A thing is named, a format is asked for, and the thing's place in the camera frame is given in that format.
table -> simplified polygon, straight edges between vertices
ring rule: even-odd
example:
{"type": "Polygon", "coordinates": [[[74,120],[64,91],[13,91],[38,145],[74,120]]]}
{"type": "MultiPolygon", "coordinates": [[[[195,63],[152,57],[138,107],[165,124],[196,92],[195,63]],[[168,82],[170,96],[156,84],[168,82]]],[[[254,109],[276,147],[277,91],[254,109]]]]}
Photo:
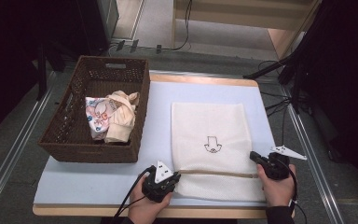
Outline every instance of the table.
{"type": "MultiPolygon", "coordinates": [[[[246,105],[253,150],[263,156],[275,146],[257,83],[246,79],[202,77],[200,74],[151,72],[144,134],[136,163],[48,163],[34,197],[39,216],[113,216],[136,176],[157,160],[173,168],[171,103],[204,102],[246,105]]],[[[159,217],[264,218],[265,202],[214,202],[174,194],[159,217]]]]}
{"type": "MultiPolygon", "coordinates": [[[[174,18],[184,20],[188,0],[174,1],[174,18]]],[[[313,21],[319,0],[194,0],[192,21],[268,28],[281,59],[313,21]]]]}

arrow symbol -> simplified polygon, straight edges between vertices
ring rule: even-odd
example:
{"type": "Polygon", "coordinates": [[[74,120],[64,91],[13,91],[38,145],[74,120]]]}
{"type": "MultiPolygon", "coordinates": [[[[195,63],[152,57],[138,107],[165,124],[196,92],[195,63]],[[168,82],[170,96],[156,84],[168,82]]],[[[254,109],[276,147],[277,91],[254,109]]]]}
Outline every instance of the arrow symbol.
{"type": "Polygon", "coordinates": [[[215,136],[208,136],[208,144],[204,146],[207,151],[212,153],[216,153],[222,148],[222,145],[217,144],[217,137],[215,136]]]}

black sleeve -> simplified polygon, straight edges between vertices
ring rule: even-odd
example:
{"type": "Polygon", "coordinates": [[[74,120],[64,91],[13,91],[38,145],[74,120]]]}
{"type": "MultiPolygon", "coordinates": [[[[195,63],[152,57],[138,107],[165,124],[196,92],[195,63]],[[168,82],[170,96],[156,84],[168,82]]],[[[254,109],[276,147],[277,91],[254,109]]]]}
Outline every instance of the black sleeve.
{"type": "Polygon", "coordinates": [[[134,224],[129,217],[124,217],[123,221],[121,222],[121,224],[134,224]]]}
{"type": "Polygon", "coordinates": [[[266,214],[268,224],[295,224],[288,206],[269,207],[266,214]]]}

wicker basket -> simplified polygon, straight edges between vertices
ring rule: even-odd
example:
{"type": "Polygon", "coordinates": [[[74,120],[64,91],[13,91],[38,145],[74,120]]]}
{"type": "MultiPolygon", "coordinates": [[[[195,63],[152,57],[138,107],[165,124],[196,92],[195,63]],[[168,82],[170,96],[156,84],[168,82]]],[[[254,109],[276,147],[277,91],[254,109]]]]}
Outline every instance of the wicker basket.
{"type": "Polygon", "coordinates": [[[137,162],[149,87],[147,60],[80,57],[59,108],[38,145],[57,161],[137,162]],[[114,91],[140,92],[134,128],[128,143],[97,143],[90,135],[85,97],[105,97],[114,91]]]}

floor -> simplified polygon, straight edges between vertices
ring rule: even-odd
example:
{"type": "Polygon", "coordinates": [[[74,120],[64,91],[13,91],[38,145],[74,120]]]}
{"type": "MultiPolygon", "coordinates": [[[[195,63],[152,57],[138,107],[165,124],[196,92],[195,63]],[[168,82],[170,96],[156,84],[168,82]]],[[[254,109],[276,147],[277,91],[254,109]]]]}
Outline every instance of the floor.
{"type": "MultiPolygon", "coordinates": [[[[186,47],[177,51],[164,50],[157,54],[155,49],[147,48],[161,43],[172,45],[172,32],[162,35],[161,29],[147,27],[154,17],[149,8],[156,8],[153,5],[156,3],[157,0],[145,0],[134,34],[134,39],[139,39],[139,48],[135,52],[130,52],[130,47],[117,51],[117,40],[113,39],[113,46],[105,56],[147,58],[152,70],[233,78],[241,78],[242,75],[249,75],[263,68],[269,63],[263,63],[264,61],[277,60],[265,29],[216,26],[193,21],[189,24],[186,47]]],[[[183,21],[176,21],[175,24],[174,45],[177,47],[184,42],[186,29],[183,21]]],[[[126,43],[130,45],[131,39],[128,38],[126,43]]],[[[76,62],[66,63],[63,73],[51,73],[48,80],[50,93],[46,101],[35,102],[35,86],[0,125],[0,223],[100,223],[99,217],[39,217],[32,211],[38,180],[48,159],[48,153],[37,145],[37,140],[57,108],[76,65],[76,62]],[[42,109],[34,111],[38,104],[42,109]],[[35,120],[28,120],[31,114],[35,120]],[[14,159],[4,162],[7,155],[12,155],[11,158],[14,159]]],[[[279,85],[277,75],[274,71],[257,80],[260,90],[264,92],[262,97],[265,106],[279,103],[282,97],[276,95],[286,94],[290,88],[279,85]]],[[[358,223],[358,170],[348,163],[329,160],[326,143],[312,116],[305,112],[296,115],[291,110],[283,116],[283,111],[268,119],[275,142],[277,145],[284,143],[314,159],[292,160],[297,167],[299,205],[305,211],[308,223],[358,223]]],[[[299,209],[296,210],[295,222],[305,223],[299,209]]],[[[239,219],[237,223],[266,223],[266,220],[239,219]]]]}

